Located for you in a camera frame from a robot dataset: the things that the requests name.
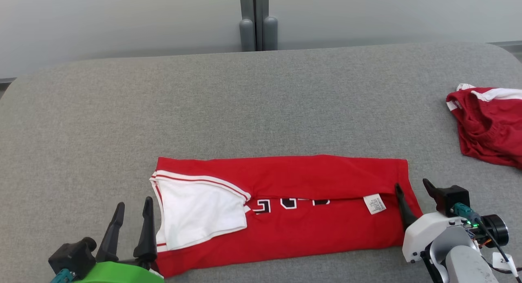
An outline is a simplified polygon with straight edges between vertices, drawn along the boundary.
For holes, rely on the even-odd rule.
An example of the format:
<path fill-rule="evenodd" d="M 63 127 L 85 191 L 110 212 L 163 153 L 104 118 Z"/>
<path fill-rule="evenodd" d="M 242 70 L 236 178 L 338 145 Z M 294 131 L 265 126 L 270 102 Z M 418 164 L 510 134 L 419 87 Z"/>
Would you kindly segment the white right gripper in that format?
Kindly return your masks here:
<path fill-rule="evenodd" d="M 430 197 L 439 207 L 440 192 L 427 178 L 423 178 L 423 185 Z M 413 213 L 406 201 L 406 195 L 400 184 L 395 185 L 395 194 L 400 211 L 405 237 L 403 240 L 403 257 L 406 262 L 420 261 L 420 253 L 427 251 L 429 257 L 438 263 L 457 246 L 470 247 L 470 235 L 462 217 L 446 217 L 439 212 L 424 214 L 419 219 Z"/>

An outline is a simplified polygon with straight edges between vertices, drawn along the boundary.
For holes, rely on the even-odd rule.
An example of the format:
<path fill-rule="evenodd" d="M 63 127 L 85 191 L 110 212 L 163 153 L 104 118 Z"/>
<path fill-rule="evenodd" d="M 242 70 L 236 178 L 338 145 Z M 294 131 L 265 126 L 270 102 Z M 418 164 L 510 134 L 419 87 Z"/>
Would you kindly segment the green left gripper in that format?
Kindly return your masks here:
<path fill-rule="evenodd" d="M 138 245 L 134 248 L 135 265 L 120 264 L 116 255 L 119 231 L 124 221 L 125 203 L 119 202 L 96 255 L 98 262 L 84 279 L 76 283 L 164 283 L 164 278 L 150 269 L 158 257 L 155 236 L 153 198 L 146 197 L 144 219 Z"/>

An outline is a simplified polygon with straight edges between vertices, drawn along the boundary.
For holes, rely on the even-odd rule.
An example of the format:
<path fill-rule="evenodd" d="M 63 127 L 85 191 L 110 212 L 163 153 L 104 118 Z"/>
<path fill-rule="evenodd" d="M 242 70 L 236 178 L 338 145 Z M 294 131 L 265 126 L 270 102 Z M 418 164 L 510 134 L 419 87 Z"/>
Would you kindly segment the red shorts with white stripe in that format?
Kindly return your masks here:
<path fill-rule="evenodd" d="M 445 101 L 463 155 L 522 171 L 522 89 L 459 84 Z"/>

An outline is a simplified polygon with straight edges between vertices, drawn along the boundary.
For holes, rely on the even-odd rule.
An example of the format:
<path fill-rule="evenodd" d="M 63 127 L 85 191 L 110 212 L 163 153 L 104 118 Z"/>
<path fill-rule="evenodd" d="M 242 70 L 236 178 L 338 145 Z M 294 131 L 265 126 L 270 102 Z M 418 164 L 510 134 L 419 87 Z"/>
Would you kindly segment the red basketball jersey number 23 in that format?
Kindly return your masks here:
<path fill-rule="evenodd" d="M 405 159 L 289 155 L 158 158 L 150 178 L 161 225 L 158 271 L 401 246 L 400 186 L 422 211 Z"/>

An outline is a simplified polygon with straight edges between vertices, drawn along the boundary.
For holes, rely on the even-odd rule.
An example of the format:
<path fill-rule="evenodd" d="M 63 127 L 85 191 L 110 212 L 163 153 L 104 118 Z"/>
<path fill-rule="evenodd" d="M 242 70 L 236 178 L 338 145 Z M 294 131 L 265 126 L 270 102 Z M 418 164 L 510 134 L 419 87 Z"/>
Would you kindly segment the grey rounded post cap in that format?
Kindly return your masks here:
<path fill-rule="evenodd" d="M 278 20 L 268 16 L 263 20 L 263 51 L 278 50 Z"/>
<path fill-rule="evenodd" d="M 241 51 L 256 51 L 255 23 L 250 19 L 242 19 L 239 28 Z"/>

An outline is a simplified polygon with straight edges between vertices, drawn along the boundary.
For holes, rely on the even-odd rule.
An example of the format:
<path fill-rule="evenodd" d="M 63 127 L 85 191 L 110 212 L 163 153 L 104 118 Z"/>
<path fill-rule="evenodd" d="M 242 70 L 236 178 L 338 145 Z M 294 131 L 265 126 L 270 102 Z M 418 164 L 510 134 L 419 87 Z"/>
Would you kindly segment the grey vertical partition post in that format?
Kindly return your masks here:
<path fill-rule="evenodd" d="M 240 0 L 240 8 L 241 20 L 255 23 L 256 51 L 263 51 L 263 20 L 268 17 L 268 0 Z"/>

